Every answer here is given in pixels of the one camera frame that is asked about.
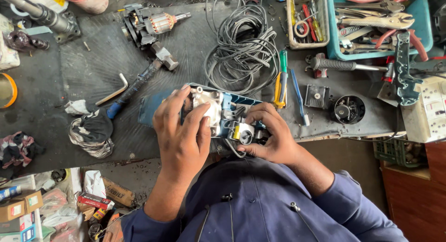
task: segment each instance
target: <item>spring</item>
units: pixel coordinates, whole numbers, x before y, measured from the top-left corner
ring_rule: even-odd
[[[348,28],[343,28],[341,30],[339,30],[339,34],[342,36],[351,34],[357,30],[359,30],[361,28],[361,26],[353,26],[353,27],[348,27]]]
[[[351,61],[331,60],[319,57],[311,59],[310,67],[317,69],[332,69],[338,71],[352,71],[356,68],[356,63]]]

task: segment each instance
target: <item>hammer head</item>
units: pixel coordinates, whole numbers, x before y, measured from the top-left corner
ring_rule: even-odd
[[[170,71],[178,66],[177,59],[160,42],[153,43],[150,49],[155,53],[157,59]]]

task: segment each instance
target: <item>paint bucket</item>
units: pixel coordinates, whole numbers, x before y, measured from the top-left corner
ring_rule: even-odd
[[[17,98],[17,85],[5,73],[0,73],[0,108],[9,107]]]
[[[108,7],[108,0],[68,0],[90,14],[101,14]]]

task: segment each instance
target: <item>person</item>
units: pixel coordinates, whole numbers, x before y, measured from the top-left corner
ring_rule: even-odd
[[[239,145],[255,158],[209,165],[209,109],[204,103],[179,122],[190,92],[183,86],[153,116],[161,171],[144,207],[123,219],[125,242],[147,241],[407,241],[346,171],[332,173],[293,139],[268,103],[253,106],[246,122],[261,120],[271,134],[264,146]]]

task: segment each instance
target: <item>concrete floor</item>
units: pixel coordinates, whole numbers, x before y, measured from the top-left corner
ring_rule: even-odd
[[[379,161],[373,155],[373,145],[347,139],[332,139],[300,143],[331,171],[346,170],[362,187],[370,199],[386,215],[387,200],[379,169]],[[140,202],[145,201],[161,170],[160,159],[148,159],[127,165],[97,164],[86,167],[101,171],[115,183],[136,193]]]

